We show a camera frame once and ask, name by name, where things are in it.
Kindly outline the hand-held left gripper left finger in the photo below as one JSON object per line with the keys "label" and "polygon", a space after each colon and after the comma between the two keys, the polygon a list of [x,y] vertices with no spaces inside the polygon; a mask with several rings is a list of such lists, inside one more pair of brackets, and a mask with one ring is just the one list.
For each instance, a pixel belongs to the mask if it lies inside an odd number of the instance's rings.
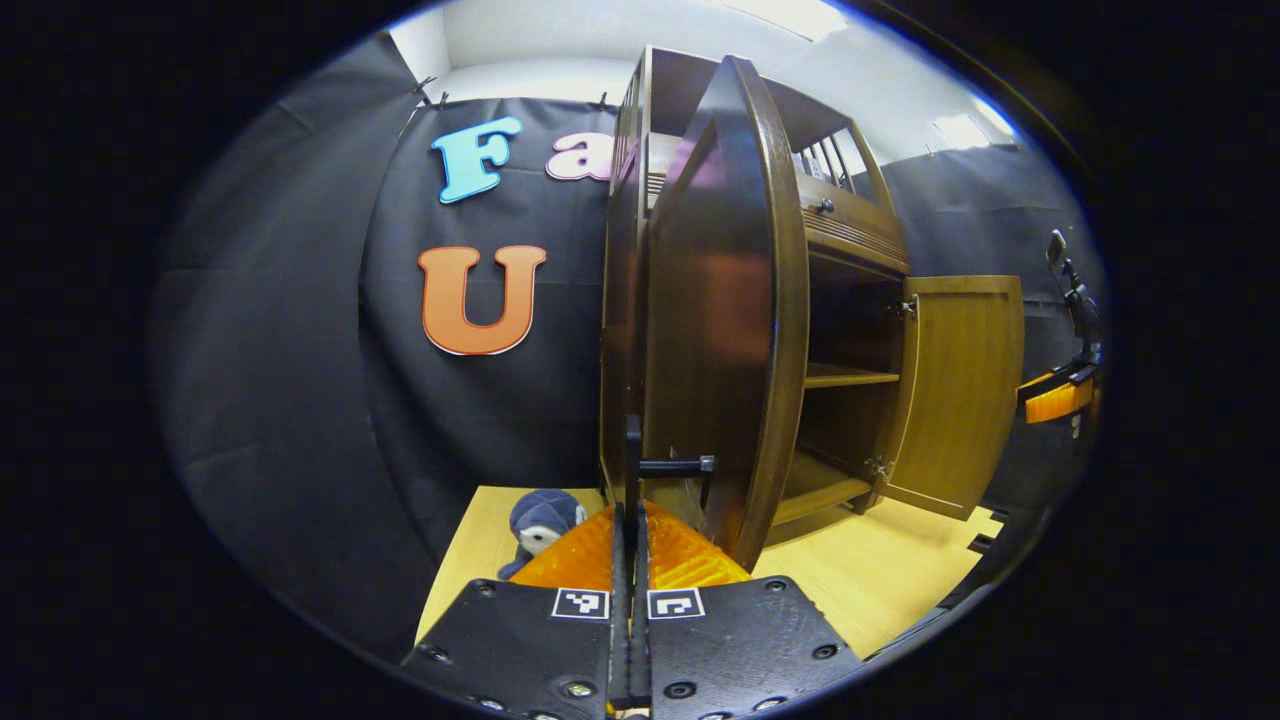
{"label": "hand-held left gripper left finger", "polygon": [[399,664],[412,682],[507,719],[605,719],[631,700],[632,598],[622,503],[506,579],[467,582]]}

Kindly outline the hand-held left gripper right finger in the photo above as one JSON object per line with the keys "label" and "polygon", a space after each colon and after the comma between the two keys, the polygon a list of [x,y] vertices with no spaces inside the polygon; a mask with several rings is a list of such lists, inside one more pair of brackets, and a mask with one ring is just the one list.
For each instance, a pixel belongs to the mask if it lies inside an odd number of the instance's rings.
{"label": "hand-held left gripper right finger", "polygon": [[654,719],[755,717],[861,670],[795,579],[748,577],[648,501],[635,569],[632,703]]}

